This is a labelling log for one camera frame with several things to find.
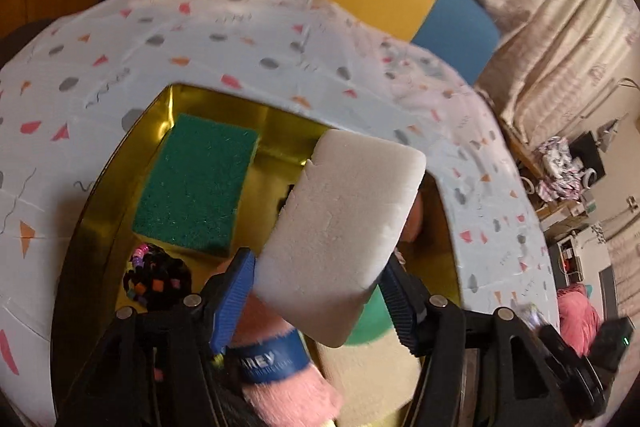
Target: green sponge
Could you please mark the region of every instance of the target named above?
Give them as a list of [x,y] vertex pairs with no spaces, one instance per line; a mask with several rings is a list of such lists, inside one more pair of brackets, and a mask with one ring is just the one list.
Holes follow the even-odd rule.
[[146,182],[133,231],[193,250],[228,250],[257,141],[251,129],[180,115]]

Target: pink fuzzy sock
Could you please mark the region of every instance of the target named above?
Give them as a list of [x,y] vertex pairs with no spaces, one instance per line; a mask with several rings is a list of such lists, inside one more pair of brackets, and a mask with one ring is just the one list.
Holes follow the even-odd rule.
[[[226,269],[228,263],[218,268]],[[253,293],[247,302],[229,348],[251,346],[283,337],[294,330]],[[283,380],[243,384],[244,399],[271,427],[320,427],[338,416],[342,398],[312,363]]]

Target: silver rivet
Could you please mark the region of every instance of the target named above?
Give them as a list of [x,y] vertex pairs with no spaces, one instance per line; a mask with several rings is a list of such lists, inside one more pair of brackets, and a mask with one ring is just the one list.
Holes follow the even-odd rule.
[[498,310],[498,317],[500,317],[504,321],[510,321],[515,315],[508,308],[500,308]]
[[189,308],[195,308],[202,302],[202,297],[200,297],[197,293],[192,293],[191,295],[187,295],[184,299],[182,299],[182,302],[184,302],[184,305]]
[[128,319],[131,315],[133,315],[133,308],[131,306],[123,306],[116,311],[116,317],[120,320]]
[[429,297],[429,302],[436,306],[436,308],[444,308],[447,305],[447,298],[442,295],[432,295]]

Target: black device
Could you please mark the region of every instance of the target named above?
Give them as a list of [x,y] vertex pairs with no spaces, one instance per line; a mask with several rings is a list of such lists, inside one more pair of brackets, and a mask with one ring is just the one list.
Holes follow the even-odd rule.
[[[264,427],[212,364],[225,277],[169,311],[117,311],[56,427]],[[534,334],[508,308],[462,311],[431,295],[395,255],[379,284],[400,341],[424,357],[404,427],[571,427],[604,412],[632,335],[628,318],[605,323],[590,355],[578,357],[549,325]],[[471,359],[478,370],[470,378]]]

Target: white sponge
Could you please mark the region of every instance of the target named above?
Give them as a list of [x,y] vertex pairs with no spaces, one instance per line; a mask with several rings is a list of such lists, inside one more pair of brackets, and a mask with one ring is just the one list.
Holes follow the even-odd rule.
[[318,140],[255,267],[255,294],[318,343],[344,344],[393,252],[424,154],[329,130]]

